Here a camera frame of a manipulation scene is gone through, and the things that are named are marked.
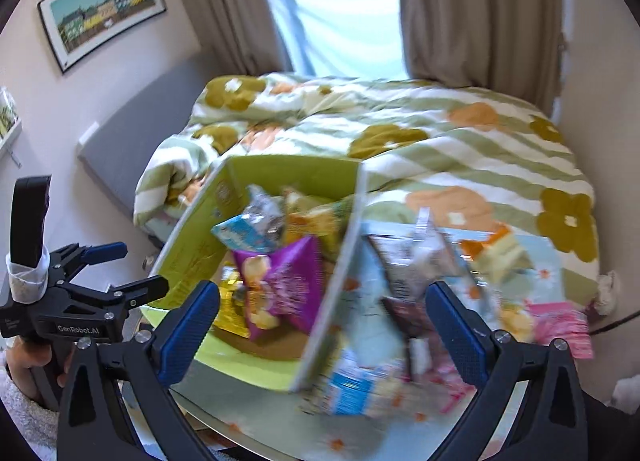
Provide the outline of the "person left hand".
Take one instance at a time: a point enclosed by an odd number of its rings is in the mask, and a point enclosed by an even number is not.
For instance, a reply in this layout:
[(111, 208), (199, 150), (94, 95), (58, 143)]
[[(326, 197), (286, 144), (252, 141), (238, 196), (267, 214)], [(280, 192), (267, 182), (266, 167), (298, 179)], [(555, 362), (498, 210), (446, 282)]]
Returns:
[(13, 346), (6, 350), (6, 365), (17, 388), (29, 399), (40, 399), (32, 369), (43, 368), (52, 360), (50, 345), (25, 342), (21, 337), (15, 337)]

